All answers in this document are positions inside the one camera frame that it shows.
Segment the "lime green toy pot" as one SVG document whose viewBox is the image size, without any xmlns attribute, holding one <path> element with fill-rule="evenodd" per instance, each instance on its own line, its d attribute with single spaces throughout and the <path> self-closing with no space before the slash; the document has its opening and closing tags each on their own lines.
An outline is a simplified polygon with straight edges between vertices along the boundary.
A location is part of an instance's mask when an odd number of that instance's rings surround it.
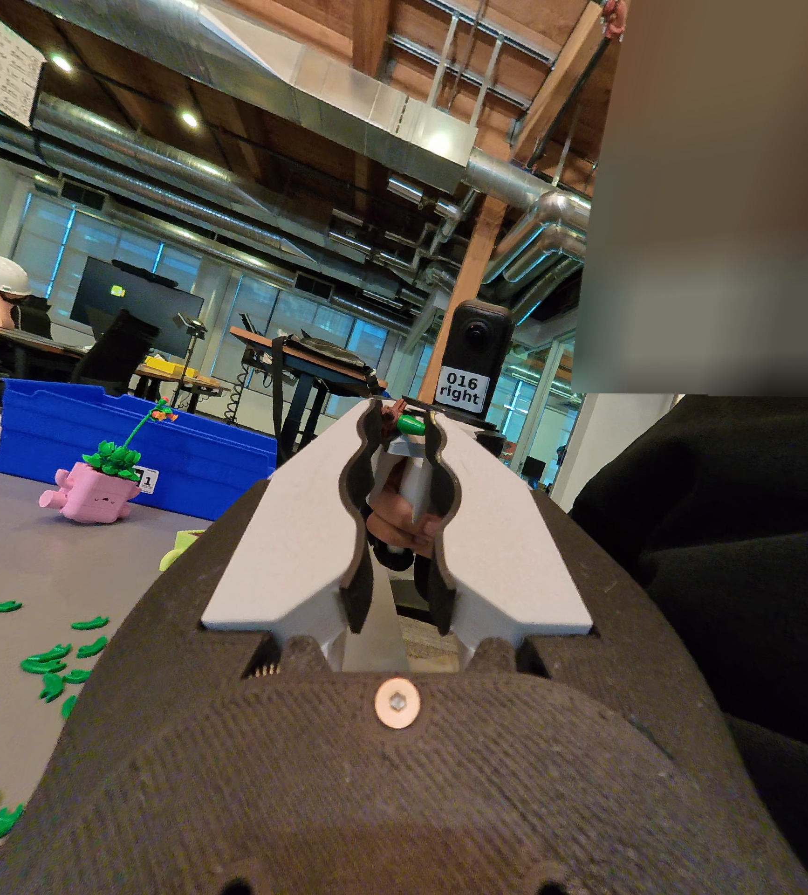
<svg viewBox="0 0 808 895">
<path fill-rule="evenodd" d="M 205 533 L 205 529 L 178 531 L 170 551 L 160 560 L 159 570 L 165 572 L 170 566 Z"/>
</svg>

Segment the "pink toy pot with plant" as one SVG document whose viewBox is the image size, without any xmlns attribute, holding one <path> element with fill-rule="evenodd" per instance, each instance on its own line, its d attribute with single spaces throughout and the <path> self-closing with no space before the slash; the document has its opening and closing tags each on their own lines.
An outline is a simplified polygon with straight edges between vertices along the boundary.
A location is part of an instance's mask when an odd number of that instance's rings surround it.
<svg viewBox="0 0 808 895">
<path fill-rule="evenodd" d="M 141 453 L 130 442 L 151 420 L 175 420 L 178 415 L 164 398 L 159 398 L 141 419 L 123 444 L 101 441 L 92 454 L 71 470 L 59 469 L 55 475 L 57 489 L 43 492 L 38 504 L 43 509 L 58 510 L 63 517 L 77 523 L 115 523 L 130 514 L 130 500 L 141 493 Z"/>
</svg>

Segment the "person's right forearm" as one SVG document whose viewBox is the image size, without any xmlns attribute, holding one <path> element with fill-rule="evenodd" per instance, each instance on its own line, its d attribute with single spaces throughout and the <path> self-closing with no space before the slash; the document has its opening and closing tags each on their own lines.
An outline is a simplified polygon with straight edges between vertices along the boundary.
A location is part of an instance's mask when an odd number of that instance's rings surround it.
<svg viewBox="0 0 808 895">
<path fill-rule="evenodd" d="M 631 572 L 655 551 L 808 533 L 808 397 L 684 397 L 568 514 Z"/>
</svg>

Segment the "blue plastic bin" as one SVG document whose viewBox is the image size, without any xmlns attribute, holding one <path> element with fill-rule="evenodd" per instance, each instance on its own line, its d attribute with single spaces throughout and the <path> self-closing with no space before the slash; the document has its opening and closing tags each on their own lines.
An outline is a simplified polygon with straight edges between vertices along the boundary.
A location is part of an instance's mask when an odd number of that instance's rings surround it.
<svg viewBox="0 0 808 895">
<path fill-rule="evenodd" d="M 53 484 L 102 441 L 121 445 L 152 402 L 111 397 L 99 386 L 26 379 L 5 382 L 0 473 Z M 192 413 L 147 422 L 130 448 L 141 453 L 144 484 L 134 504 L 215 520 L 276 467 L 273 437 Z"/>
</svg>

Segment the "person's black jacket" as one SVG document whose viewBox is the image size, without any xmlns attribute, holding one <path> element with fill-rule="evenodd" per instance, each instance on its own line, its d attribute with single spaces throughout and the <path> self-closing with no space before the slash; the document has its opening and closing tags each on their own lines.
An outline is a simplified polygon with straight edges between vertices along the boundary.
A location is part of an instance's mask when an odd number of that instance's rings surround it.
<svg viewBox="0 0 808 895">
<path fill-rule="evenodd" d="M 808 531 L 611 554 L 699 665 L 758 794 L 808 869 Z"/>
</svg>

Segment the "black office chair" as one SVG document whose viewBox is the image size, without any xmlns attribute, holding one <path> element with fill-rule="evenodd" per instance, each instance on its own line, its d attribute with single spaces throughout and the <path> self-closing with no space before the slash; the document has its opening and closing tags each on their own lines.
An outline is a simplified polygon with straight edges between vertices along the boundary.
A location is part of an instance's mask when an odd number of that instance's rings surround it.
<svg viewBox="0 0 808 895">
<path fill-rule="evenodd" d="M 126 309 L 115 315 L 90 306 L 86 310 L 96 342 L 74 366 L 69 383 L 100 386 L 111 397 L 125 395 L 161 330 Z"/>
</svg>

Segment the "wooden top standing desk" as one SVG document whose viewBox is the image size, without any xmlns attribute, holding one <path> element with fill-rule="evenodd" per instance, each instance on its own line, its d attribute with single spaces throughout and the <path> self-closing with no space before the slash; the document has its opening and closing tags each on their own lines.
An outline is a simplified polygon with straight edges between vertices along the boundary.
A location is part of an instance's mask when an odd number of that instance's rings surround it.
<svg viewBox="0 0 808 895">
<path fill-rule="evenodd" d="M 273 422 L 277 442 L 276 464 L 281 466 L 298 449 L 315 438 L 315 429 L 326 398 L 388 397 L 387 385 L 376 372 L 357 372 L 342 364 L 324 364 L 303 352 L 272 346 L 272 339 L 232 328 L 231 334 L 246 345 L 243 364 L 261 361 L 273 381 Z"/>
</svg>

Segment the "person's right hand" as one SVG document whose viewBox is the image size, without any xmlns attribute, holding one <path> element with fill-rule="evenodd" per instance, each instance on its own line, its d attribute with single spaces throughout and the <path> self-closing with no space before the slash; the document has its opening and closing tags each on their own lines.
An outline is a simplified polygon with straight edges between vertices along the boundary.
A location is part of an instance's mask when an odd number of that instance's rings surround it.
<svg viewBox="0 0 808 895">
<path fill-rule="evenodd" d="M 412 506 L 399 493 L 398 487 L 396 480 L 387 480 L 383 490 L 370 503 L 366 528 L 390 547 L 410 550 L 414 554 L 430 558 L 434 537 L 443 518 L 428 512 L 414 522 Z"/>
</svg>

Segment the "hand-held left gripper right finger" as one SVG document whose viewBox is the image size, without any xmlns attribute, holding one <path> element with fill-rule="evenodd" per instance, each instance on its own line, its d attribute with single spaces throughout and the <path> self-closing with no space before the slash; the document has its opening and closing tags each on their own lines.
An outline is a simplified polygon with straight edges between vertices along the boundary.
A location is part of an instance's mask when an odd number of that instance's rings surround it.
<svg viewBox="0 0 808 895">
<path fill-rule="evenodd" d="M 586 635 L 593 626 L 528 486 L 473 431 L 432 411 L 425 422 L 432 465 L 433 535 L 426 598 L 466 665 L 480 643 L 519 648 L 532 635 Z"/>
</svg>

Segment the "wooden post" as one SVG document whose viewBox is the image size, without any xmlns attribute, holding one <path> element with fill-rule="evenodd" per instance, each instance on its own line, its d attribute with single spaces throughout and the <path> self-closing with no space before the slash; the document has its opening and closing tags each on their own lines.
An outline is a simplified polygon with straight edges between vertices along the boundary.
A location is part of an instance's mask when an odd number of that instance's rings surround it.
<svg viewBox="0 0 808 895">
<path fill-rule="evenodd" d="M 434 401 L 454 312 L 462 303 L 477 296 L 507 208 L 506 202 L 486 196 L 418 391 L 417 398 L 423 403 L 432 404 Z"/>
</svg>

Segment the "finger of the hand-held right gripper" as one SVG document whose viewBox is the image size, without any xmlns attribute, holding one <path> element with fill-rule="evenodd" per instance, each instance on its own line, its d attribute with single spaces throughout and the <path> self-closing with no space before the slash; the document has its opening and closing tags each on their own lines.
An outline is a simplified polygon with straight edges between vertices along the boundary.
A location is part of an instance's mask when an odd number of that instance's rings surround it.
<svg viewBox="0 0 808 895">
<path fill-rule="evenodd" d="M 398 481 L 398 494 L 411 508 L 411 522 L 418 523 L 430 504 L 432 463 L 427 458 L 425 436 L 397 435 L 391 438 L 386 449 L 390 471 L 384 487 L 390 487 L 395 469 L 403 461 Z"/>
</svg>

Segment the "long wooden office desk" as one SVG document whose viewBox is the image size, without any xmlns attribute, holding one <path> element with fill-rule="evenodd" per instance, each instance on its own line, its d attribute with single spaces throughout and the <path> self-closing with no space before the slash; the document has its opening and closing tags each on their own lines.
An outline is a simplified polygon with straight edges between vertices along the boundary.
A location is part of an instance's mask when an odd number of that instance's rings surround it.
<svg viewBox="0 0 808 895">
<path fill-rule="evenodd" d="M 85 348 L 0 329 L 0 372 L 15 379 L 68 382 Z"/>
</svg>

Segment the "large black monitor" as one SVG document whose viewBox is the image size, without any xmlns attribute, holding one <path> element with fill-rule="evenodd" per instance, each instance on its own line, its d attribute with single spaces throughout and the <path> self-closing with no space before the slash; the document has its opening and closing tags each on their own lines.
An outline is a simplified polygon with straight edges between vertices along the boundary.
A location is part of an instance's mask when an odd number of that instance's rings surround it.
<svg viewBox="0 0 808 895">
<path fill-rule="evenodd" d="M 178 312 L 198 318 L 204 300 L 177 288 L 160 285 L 110 262 L 88 257 L 78 285 L 70 319 L 89 325 L 87 311 L 94 308 L 111 317 L 126 309 L 142 321 L 159 328 L 153 346 L 175 356 L 186 354 L 189 337 L 173 321 Z"/>
</svg>

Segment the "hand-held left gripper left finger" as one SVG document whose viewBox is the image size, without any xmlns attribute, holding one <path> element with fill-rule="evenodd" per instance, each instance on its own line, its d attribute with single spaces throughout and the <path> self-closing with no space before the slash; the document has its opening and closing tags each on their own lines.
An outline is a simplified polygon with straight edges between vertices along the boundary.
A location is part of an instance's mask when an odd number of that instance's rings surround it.
<svg viewBox="0 0 808 895">
<path fill-rule="evenodd" d="M 373 594 L 362 507 L 374 486 L 383 401 L 361 401 L 270 478 L 201 616 L 216 631 L 308 635 L 332 668 Z"/>
</svg>

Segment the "black bag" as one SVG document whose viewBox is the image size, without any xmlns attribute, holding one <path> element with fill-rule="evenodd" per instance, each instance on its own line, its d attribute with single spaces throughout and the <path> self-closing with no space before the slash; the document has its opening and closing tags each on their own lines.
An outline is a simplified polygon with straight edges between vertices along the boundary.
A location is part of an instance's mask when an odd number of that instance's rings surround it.
<svg viewBox="0 0 808 895">
<path fill-rule="evenodd" d="M 374 369 L 362 361 L 355 353 L 341 348 L 332 342 L 322 340 L 316 337 L 303 335 L 296 337 L 295 335 L 283 335 L 272 340 L 272 346 L 282 347 L 289 351 L 303 352 L 306 356 L 320 359 L 321 363 L 342 364 L 346 368 L 350 368 L 357 372 L 372 372 Z"/>
</svg>

